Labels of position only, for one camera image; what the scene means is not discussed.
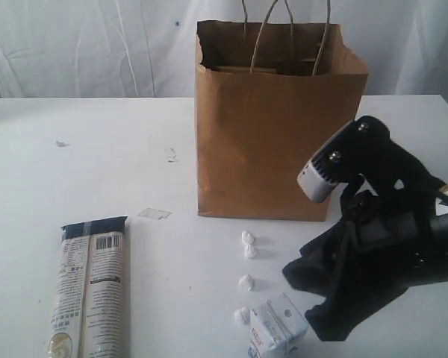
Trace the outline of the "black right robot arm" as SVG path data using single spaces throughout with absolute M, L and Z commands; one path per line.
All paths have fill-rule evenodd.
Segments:
M 282 270 L 293 289 L 323 297 L 305 318 L 324 342 L 346 340 L 413 286 L 448 282 L 448 193 L 385 198 L 350 184 L 340 208 L 340 220 Z

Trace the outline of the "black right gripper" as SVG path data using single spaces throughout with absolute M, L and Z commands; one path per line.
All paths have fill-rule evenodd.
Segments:
M 341 220 L 282 269 L 293 289 L 324 297 L 305 312 L 322 342 L 345 341 L 406 289 L 439 279 L 435 192 L 404 187 L 383 197 L 360 188 L 345 188 Z

